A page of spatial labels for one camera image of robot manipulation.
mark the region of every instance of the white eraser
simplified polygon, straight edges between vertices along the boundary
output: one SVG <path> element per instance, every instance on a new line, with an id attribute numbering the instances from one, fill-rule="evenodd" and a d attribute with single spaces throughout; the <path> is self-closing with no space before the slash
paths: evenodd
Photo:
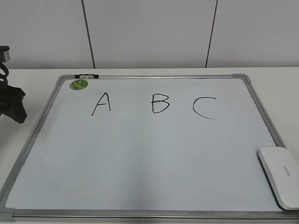
<path id="1" fill-rule="evenodd" d="M 263 147 L 259 157 L 279 205 L 299 210 L 299 165 L 282 147 Z"/>

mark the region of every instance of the black clamp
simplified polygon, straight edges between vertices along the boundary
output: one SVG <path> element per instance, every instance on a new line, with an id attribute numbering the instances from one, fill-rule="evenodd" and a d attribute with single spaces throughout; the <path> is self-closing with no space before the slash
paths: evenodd
<path id="1" fill-rule="evenodd" d="M 5 114 L 18 123 L 23 123 L 27 117 L 22 100 L 25 93 L 21 88 L 8 85 L 9 70 L 3 64 L 9 60 L 9 47 L 0 46 L 0 115 Z"/>

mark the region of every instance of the green sticker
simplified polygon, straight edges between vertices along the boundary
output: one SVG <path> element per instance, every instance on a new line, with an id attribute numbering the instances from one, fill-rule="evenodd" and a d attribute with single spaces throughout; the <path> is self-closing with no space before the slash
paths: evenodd
<path id="1" fill-rule="evenodd" d="M 88 81 L 84 80 L 84 79 L 78 79 L 76 81 L 73 81 L 70 84 L 70 88 L 72 90 L 82 90 L 85 89 L 88 86 Z"/>

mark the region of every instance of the whiteboard surface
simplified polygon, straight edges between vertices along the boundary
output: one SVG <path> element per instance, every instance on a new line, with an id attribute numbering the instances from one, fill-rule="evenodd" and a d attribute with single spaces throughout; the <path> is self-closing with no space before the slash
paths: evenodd
<path id="1" fill-rule="evenodd" d="M 281 211 L 257 158 L 275 144 L 242 80 L 94 79 L 80 91 L 72 81 L 62 85 L 6 207 Z M 101 105 L 91 116 L 105 92 L 111 111 Z M 169 96 L 161 113 L 152 112 L 157 93 Z M 216 98 L 194 105 L 214 119 L 194 112 L 200 97 Z"/>

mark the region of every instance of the black marker writing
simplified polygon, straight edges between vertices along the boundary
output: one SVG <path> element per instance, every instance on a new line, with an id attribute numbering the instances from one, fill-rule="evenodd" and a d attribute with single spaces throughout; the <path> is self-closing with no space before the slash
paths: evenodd
<path id="1" fill-rule="evenodd" d="M 164 100 L 154 100 L 155 99 L 155 95 L 164 96 L 164 97 L 166 97 L 166 99 L 164 99 Z M 152 107 L 151 111 L 153 111 L 154 113 L 161 113 L 162 111 L 165 111 L 169 107 L 169 103 L 166 102 L 166 100 L 168 100 L 168 98 L 169 98 L 169 96 L 155 93 L 153 95 L 153 98 L 152 98 L 152 101 L 151 101 L 151 107 Z M 163 110 L 156 112 L 155 109 L 154 109 L 154 103 L 165 103 L 165 104 L 167 104 L 167 106 Z"/>
<path id="2" fill-rule="evenodd" d="M 110 101 L 109 101 L 109 96 L 108 96 L 108 94 L 105 92 L 105 93 L 103 94 L 103 96 L 101 96 L 101 98 L 99 99 L 98 103 L 96 104 L 96 106 L 95 106 L 95 108 L 94 108 L 94 110 L 93 110 L 92 116 L 93 116 L 93 114 L 94 114 L 94 112 L 95 112 L 95 109 L 97 109 L 97 107 L 98 107 L 99 105 L 106 105 L 106 104 L 107 104 L 107 103 L 106 103 L 106 104 L 100 104 L 101 99 L 102 99 L 105 95 L 106 95 L 107 100 L 108 100 L 109 110 L 111 111 L 111 108 L 110 108 Z"/>
<path id="3" fill-rule="evenodd" d="M 197 100 L 199 100 L 199 99 L 203 99 L 203 98 L 216 99 L 216 98 L 214 98 L 214 97 L 199 97 L 199 98 L 197 98 L 197 99 L 194 101 L 194 103 L 193 103 L 193 110 L 194 110 L 194 112 L 196 112 L 199 116 L 201 116 L 201 117 L 203 117 L 203 118 L 207 118 L 207 119 L 215 120 L 215 118 L 208 118 L 208 117 L 205 117 L 205 116 L 201 115 L 200 113 L 198 113 L 198 112 L 194 109 L 194 105 L 195 105 L 195 103 L 197 102 Z"/>

